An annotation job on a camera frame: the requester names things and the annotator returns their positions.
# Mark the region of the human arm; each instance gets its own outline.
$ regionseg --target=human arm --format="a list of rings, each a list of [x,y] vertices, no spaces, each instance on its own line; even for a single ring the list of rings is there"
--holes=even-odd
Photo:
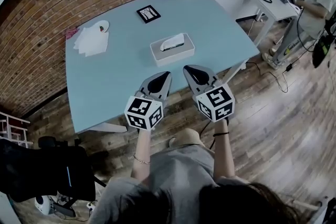
[[[303,7],[316,18],[324,19],[328,14],[328,10],[321,5],[311,4],[303,0],[296,0],[296,4]]]
[[[215,134],[228,133],[226,119],[215,123]],[[215,137],[215,164],[214,164],[214,180],[220,177],[234,177],[235,164],[231,152],[229,135],[223,134]]]
[[[135,157],[139,160],[150,162],[151,131],[140,130]],[[148,186],[148,177],[150,173],[150,164],[143,164],[134,158],[131,177],[138,179],[144,185]]]
[[[312,4],[303,0],[296,0],[298,6],[302,6],[306,11],[316,18],[325,19],[328,12],[332,10],[335,0],[316,0],[317,4]]]

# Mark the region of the table leg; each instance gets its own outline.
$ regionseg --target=table leg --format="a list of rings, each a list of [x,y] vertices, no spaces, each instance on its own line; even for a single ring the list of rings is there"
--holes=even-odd
[[[259,35],[256,37],[256,39],[253,41],[253,43],[258,46],[260,42],[266,37],[268,31],[271,29],[273,26],[275,20],[273,18],[268,18],[266,21],[264,27],[261,29]]]
[[[275,43],[275,45],[278,45],[280,42],[282,42],[282,40],[284,39],[284,36],[282,36],[278,42]]]
[[[124,133],[127,132],[127,128],[121,125],[115,125],[111,123],[103,122],[94,127],[91,127],[89,130],[99,131],[99,132],[109,132],[109,133]]]
[[[256,21],[257,22],[260,21],[260,18],[262,17],[262,14],[263,14],[263,12],[261,11],[261,9],[258,9],[257,15],[256,15]]]
[[[235,66],[232,66],[229,71],[225,74],[225,76],[222,79],[223,83],[228,83],[229,80],[231,78],[233,78],[233,76],[240,70],[240,69],[245,69],[246,65],[245,63],[247,62],[247,60],[240,62],[238,64],[236,64]]]

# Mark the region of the light blue table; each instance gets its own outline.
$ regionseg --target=light blue table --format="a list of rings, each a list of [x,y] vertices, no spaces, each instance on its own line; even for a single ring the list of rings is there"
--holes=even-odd
[[[161,18],[145,24],[136,11],[148,5]],[[81,30],[100,20],[110,23],[107,51],[90,57],[79,54],[73,47]],[[157,67],[150,43],[179,33],[189,34],[195,55]],[[258,53],[249,37],[214,0],[136,0],[114,8],[80,26],[80,31],[66,41],[67,84],[75,131],[92,129],[121,115],[128,98],[155,73],[170,71],[171,92],[175,92],[187,86],[182,71],[185,65],[220,72],[239,67]],[[238,70],[233,70],[229,78]]]

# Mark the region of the wooden floor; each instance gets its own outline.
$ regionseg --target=wooden floor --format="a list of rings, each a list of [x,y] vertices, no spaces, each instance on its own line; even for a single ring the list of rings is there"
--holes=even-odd
[[[248,32],[251,23],[250,20],[240,25]],[[262,25],[254,23],[251,39]],[[259,49],[267,51],[272,42],[282,36],[285,26],[286,23],[276,24]],[[287,199],[314,203],[325,195],[335,195],[336,100],[331,79],[336,82],[334,55],[332,48],[326,61],[314,69],[311,54],[305,54],[289,73],[285,73],[288,93],[279,90],[270,74],[260,76],[254,64],[247,64],[247,69],[229,82],[236,98],[236,111],[229,129],[238,176],[264,183]],[[273,71],[262,62],[260,55],[251,61],[258,63],[262,73],[272,71],[286,88],[282,72],[287,65]],[[182,129],[191,127],[201,131],[208,122],[197,111],[191,96],[190,90],[184,89],[169,97],[165,118],[152,135],[153,153],[167,147],[168,140]],[[71,143],[77,138],[66,94],[35,113],[30,120],[29,137],[34,142],[43,135]],[[126,124],[123,116],[111,122]],[[207,146],[212,142],[212,134],[213,123],[202,135]],[[80,134],[80,138],[96,175],[103,181],[113,176],[130,175],[137,139],[135,130],[125,134],[86,132]],[[86,202],[78,202],[75,206],[80,220],[88,218],[85,205]],[[32,200],[15,204],[15,208],[22,223],[79,223],[55,216],[44,217],[34,208]]]

